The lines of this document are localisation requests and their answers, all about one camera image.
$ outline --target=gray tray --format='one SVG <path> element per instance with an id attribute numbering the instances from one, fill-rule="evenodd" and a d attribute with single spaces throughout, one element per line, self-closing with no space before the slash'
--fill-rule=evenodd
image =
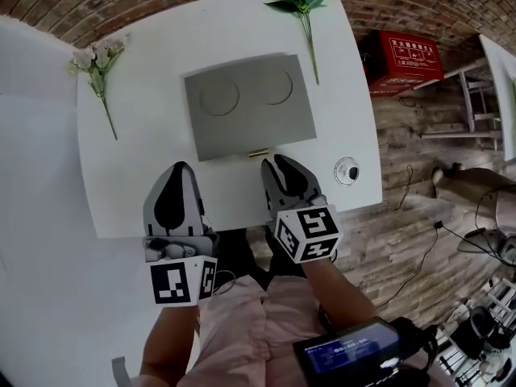
<path id="1" fill-rule="evenodd" d="M 185 78 L 199 160 L 316 137 L 298 57 L 267 56 Z"/>

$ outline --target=plant stem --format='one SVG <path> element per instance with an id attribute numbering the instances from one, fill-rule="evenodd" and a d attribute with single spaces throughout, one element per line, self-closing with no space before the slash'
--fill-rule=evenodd
<path id="1" fill-rule="evenodd" d="M 102 92 L 100 94 L 100 99 L 102 100 L 102 104 L 104 105 L 104 109 L 106 109 L 107 119 L 110 121 L 111 130 L 113 131 L 114 140 L 119 140 L 118 136 L 116 135 L 116 131 L 114 130 L 113 122 L 111 121 L 110 111 L 109 111 L 109 109 L 107 107 L 106 94 Z"/>
<path id="2" fill-rule="evenodd" d="M 306 40 L 308 41 L 308 49 L 310 51 L 310 59 L 314 68 L 315 81 L 319 84 L 319 73 L 317 70 L 317 61 L 315 60 L 314 37 L 312 36 L 312 25 L 310 23 L 310 12 L 306 11 L 299 16 L 303 29 L 305 29 Z"/>
<path id="3" fill-rule="evenodd" d="M 308 31 L 310 32 L 309 46 L 312 55 L 312 65 L 314 66 L 315 81 L 319 84 L 319 71 L 317 70 L 317 61 L 315 60 L 314 35 L 312 35 L 312 23 L 310 22 L 310 12 L 306 13 L 306 21 L 308 23 Z"/>

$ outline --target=red box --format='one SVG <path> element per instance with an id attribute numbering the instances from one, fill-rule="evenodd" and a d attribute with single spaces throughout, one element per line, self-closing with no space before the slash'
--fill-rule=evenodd
<path id="1" fill-rule="evenodd" d="M 371 94 L 385 90 L 387 85 L 408 89 L 424 81 L 444 78 L 439 52 L 435 42 L 429 39 L 374 31 L 360 44 L 360 51 L 366 53 L 366 77 Z"/>
<path id="2" fill-rule="evenodd" d="M 372 98 L 380 98 L 386 96 L 394 96 L 405 90 L 410 89 L 410 86 L 391 86 L 391 85 L 379 85 L 377 87 L 369 87 L 369 94 Z"/>

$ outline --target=white table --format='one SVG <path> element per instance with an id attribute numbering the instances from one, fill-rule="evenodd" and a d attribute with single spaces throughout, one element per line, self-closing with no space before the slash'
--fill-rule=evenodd
<path id="1" fill-rule="evenodd" d="M 480 40 L 497 93 L 505 159 L 511 160 L 516 157 L 516 57 L 484 35 Z"/>
<path id="2" fill-rule="evenodd" d="M 115 141 L 100 101 L 83 74 L 77 113 L 81 165 L 100 238 L 143 236 L 142 206 L 155 180 L 179 160 L 196 173 L 206 216 L 217 231 L 269 220 L 260 161 L 246 156 L 198 162 L 183 76 L 232 60 L 271 53 L 299 56 L 317 139 L 281 145 L 315 173 L 337 210 L 381 202 L 381 171 L 371 100 L 356 42 L 340 0 L 313 12 L 321 85 L 317 86 L 299 20 L 268 0 L 201 0 L 153 15 L 112 37 L 131 33 L 112 69 L 107 100 Z M 335 164 L 360 166 L 352 186 L 335 180 Z"/>

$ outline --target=digital display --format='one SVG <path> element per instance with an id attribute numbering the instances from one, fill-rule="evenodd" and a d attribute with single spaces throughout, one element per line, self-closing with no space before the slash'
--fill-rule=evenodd
<path id="1" fill-rule="evenodd" d="M 399 341 L 396 331 L 375 322 L 327 343 L 304 350 L 317 374 L 355 363 Z"/>

